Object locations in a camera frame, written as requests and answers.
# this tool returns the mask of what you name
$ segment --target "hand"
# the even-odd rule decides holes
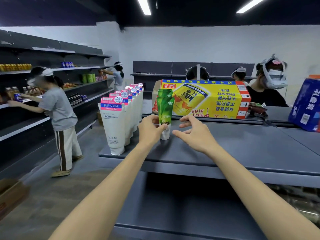
[[[9,107],[20,107],[21,106],[21,103],[18,102],[18,101],[8,101],[8,105]]]
[[[30,95],[24,94],[24,93],[20,93],[20,96],[24,99],[27,99],[29,97],[31,97]]]
[[[158,124],[159,117],[155,114],[143,118],[139,124],[139,143],[153,147],[159,141],[161,133],[168,127],[166,124],[161,126]]]
[[[175,129],[172,133],[196,151],[207,154],[208,150],[214,146],[220,147],[208,127],[193,115],[184,116],[180,121],[185,122],[179,125],[180,128],[189,126],[192,126],[192,128],[184,132]]]

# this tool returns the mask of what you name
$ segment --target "green cosmetic tube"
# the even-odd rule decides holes
[[[173,91],[171,89],[159,89],[158,97],[172,97]]]
[[[157,97],[159,125],[167,124],[168,127],[161,133],[161,140],[170,137],[172,110],[174,108],[174,97]]]

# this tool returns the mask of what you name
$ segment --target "gray t-shirt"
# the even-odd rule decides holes
[[[121,77],[121,73],[118,71],[114,71],[113,75],[114,75],[114,84],[122,86],[123,78]]]
[[[62,88],[51,88],[46,91],[38,107],[48,111],[54,131],[64,131],[78,122]]]

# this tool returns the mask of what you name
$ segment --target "black shirt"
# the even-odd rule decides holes
[[[275,89],[265,89],[257,92],[252,87],[247,86],[252,103],[265,104],[266,106],[288,107],[285,99]]]

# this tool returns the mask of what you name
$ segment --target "blue cardboard box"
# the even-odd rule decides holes
[[[288,121],[310,132],[320,132],[320,80],[306,79]]]

